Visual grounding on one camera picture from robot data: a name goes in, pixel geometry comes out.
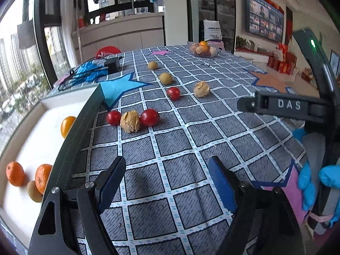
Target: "blue star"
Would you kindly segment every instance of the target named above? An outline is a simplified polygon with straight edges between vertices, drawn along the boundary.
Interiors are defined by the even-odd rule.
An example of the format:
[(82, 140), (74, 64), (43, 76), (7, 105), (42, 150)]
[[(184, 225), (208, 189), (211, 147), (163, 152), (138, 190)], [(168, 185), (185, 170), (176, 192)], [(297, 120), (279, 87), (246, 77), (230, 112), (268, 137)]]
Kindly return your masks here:
[(133, 74), (130, 73), (111, 81), (102, 81), (100, 83), (104, 94), (104, 107), (110, 111), (119, 101), (125, 92), (137, 89), (152, 83), (133, 81)]

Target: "blue gripper pad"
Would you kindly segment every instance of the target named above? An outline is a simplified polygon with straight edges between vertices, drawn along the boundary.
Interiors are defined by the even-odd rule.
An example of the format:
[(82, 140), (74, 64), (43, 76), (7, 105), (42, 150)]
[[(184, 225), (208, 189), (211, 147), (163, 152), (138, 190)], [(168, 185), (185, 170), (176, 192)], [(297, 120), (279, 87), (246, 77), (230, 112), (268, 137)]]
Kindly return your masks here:
[(237, 210), (235, 192), (214, 157), (208, 161), (208, 170), (224, 207), (235, 214)]

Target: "black power adapter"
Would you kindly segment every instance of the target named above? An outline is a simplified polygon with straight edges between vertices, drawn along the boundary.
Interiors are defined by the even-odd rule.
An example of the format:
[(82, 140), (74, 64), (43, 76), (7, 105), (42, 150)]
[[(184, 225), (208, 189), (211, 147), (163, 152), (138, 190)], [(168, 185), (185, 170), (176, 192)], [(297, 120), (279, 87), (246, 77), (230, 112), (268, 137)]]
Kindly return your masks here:
[(108, 68), (108, 74), (114, 74), (120, 72), (120, 63), (119, 60), (123, 57), (113, 57), (107, 59), (104, 63), (104, 66)]

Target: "television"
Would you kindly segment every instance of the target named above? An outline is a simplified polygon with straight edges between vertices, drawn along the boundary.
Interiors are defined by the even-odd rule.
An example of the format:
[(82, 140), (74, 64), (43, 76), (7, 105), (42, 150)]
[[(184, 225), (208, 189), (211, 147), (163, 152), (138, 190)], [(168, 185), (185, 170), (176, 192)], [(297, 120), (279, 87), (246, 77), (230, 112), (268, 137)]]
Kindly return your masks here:
[(245, 31), (282, 43), (284, 15), (264, 0), (245, 0)]

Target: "gloved hand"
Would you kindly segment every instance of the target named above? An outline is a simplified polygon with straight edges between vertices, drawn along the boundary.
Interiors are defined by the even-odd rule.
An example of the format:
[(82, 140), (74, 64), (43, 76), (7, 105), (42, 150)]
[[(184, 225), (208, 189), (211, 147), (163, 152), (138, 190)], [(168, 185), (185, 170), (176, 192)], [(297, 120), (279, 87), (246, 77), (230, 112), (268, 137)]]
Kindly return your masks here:
[[(327, 187), (340, 189), (340, 166), (330, 165), (322, 168), (319, 172), (319, 179), (321, 183)], [(340, 218), (340, 198), (334, 211), (332, 219), (329, 221), (329, 227), (337, 222)]]
[(311, 179), (310, 166), (307, 161), (304, 164), (297, 180), (297, 186), (302, 191), (303, 195), (302, 209), (304, 211), (310, 210), (315, 203), (315, 187)]

